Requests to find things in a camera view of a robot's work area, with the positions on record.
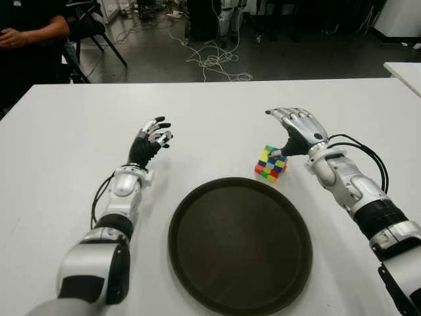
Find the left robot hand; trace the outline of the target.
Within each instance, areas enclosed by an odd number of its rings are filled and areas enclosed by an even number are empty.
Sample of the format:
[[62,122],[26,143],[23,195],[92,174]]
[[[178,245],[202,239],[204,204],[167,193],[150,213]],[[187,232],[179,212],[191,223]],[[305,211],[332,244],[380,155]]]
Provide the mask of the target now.
[[161,148],[169,148],[173,134],[169,131],[171,124],[165,117],[151,119],[137,133],[128,155],[128,164],[146,169],[149,161]]

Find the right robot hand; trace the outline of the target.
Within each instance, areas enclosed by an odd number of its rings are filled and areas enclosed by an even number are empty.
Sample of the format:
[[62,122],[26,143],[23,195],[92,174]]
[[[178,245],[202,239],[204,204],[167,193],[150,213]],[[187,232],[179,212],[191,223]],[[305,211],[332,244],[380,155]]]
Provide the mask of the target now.
[[307,110],[290,107],[265,110],[276,118],[288,133],[283,148],[270,152],[270,157],[307,155],[312,147],[328,141],[328,134]]

